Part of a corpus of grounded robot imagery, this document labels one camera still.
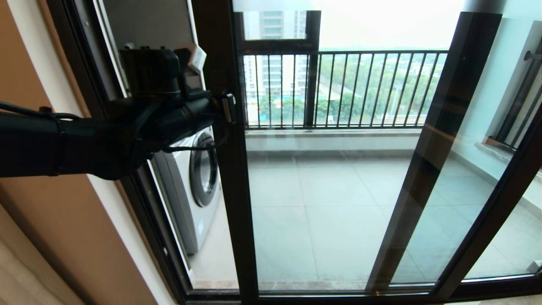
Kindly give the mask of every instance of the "washing machine door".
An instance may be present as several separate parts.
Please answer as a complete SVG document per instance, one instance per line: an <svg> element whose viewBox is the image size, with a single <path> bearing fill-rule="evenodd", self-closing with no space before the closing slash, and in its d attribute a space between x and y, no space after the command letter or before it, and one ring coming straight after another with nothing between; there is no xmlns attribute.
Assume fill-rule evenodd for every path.
<svg viewBox="0 0 542 305"><path fill-rule="evenodd" d="M208 132L202 132L194 140L194 147L208 147L215 141ZM212 202L215 195L218 180L218 162L216 151L194 150L190 155L190 188L194 201L205 207Z"/></svg>

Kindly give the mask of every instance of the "white label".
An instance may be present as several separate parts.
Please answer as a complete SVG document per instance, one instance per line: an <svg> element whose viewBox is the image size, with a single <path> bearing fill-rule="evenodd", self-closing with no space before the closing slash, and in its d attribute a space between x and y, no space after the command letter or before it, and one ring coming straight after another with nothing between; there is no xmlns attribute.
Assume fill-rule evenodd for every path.
<svg viewBox="0 0 542 305"><path fill-rule="evenodd" d="M198 235L201 236L203 233L203 217L200 217L198 220Z"/></svg>

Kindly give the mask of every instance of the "sky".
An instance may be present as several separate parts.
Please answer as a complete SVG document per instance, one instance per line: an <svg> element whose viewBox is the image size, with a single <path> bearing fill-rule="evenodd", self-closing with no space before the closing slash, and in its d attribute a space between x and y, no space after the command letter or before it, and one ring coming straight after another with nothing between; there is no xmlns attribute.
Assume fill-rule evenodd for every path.
<svg viewBox="0 0 542 305"><path fill-rule="evenodd" d="M328 1L321 7L320 50L448 49L462 5L438 0Z"/></svg>

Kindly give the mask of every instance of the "high-rise building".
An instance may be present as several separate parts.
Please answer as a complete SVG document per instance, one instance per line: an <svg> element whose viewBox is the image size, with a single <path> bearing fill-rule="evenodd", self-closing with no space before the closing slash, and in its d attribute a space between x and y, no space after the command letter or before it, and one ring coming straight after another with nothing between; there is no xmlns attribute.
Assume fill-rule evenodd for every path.
<svg viewBox="0 0 542 305"><path fill-rule="evenodd" d="M306 11L245 12L246 40L282 40L306 38ZM263 97L280 100L305 99L307 55L247 55L244 57L244 81L248 103Z"/></svg>

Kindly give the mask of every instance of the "front-loading washing machine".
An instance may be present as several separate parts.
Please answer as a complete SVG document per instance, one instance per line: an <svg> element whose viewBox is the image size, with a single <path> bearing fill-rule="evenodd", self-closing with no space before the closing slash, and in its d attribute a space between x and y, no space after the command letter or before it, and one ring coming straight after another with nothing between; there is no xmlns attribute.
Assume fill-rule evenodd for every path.
<svg viewBox="0 0 542 305"><path fill-rule="evenodd" d="M214 144L211 128L206 128L172 146ZM152 165L184 250L186 254L194 254L203 245L222 192L216 152L214 149L160 152Z"/></svg>

